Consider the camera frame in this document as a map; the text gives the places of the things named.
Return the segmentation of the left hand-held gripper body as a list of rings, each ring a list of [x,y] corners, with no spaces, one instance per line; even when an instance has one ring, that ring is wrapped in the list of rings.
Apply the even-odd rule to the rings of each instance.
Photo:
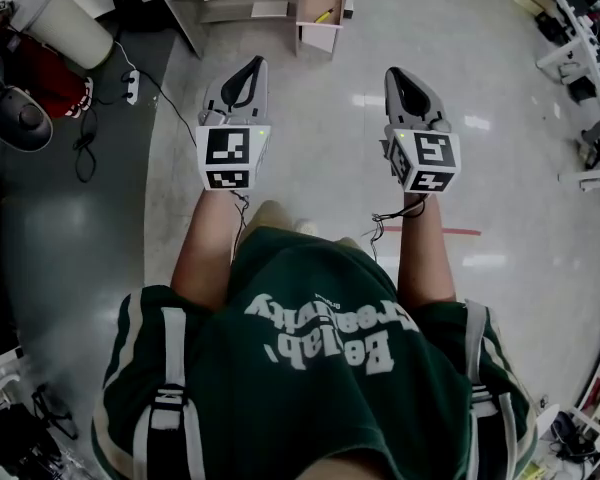
[[[215,98],[205,102],[195,129],[198,169],[209,191],[250,190],[267,149],[272,127],[265,99],[241,108]]]

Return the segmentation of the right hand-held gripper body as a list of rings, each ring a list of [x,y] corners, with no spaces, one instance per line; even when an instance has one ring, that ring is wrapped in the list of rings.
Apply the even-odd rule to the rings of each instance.
[[[389,117],[384,133],[384,158],[405,193],[443,193],[461,172],[459,136],[442,112]]]

